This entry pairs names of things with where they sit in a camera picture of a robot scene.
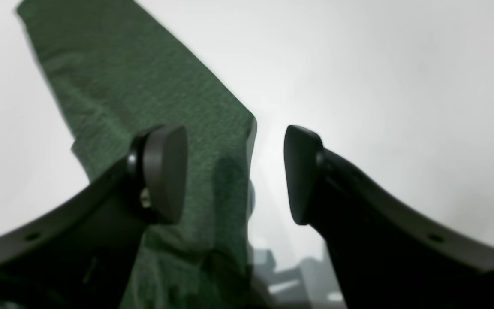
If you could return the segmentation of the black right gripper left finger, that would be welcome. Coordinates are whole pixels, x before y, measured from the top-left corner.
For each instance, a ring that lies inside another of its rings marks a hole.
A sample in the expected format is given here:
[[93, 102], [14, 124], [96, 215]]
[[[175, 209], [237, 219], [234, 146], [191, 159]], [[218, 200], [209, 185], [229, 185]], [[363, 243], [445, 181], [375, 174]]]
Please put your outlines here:
[[182, 217], [187, 166], [185, 126], [157, 125], [69, 201], [0, 236], [0, 309], [117, 309], [147, 227]]

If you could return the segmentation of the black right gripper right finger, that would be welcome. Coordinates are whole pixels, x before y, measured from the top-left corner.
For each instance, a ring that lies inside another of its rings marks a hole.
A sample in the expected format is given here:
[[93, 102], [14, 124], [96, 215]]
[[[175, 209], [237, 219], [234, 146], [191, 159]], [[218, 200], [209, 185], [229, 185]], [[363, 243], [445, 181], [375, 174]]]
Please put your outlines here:
[[292, 217], [327, 245], [349, 309], [494, 309], [494, 248], [414, 211], [354, 164], [290, 125]]

